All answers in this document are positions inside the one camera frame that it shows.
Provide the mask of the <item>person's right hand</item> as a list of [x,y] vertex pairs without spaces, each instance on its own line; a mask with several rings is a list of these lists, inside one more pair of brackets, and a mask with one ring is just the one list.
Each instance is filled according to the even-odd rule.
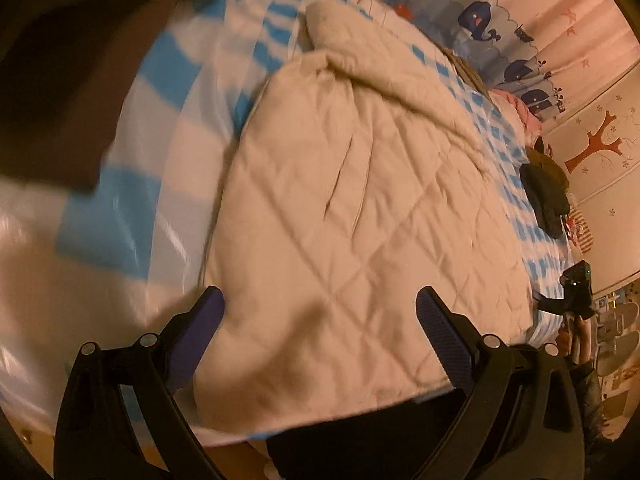
[[577,365],[591,360],[591,326],[581,316],[566,318],[555,338],[555,344],[562,356],[569,356]]

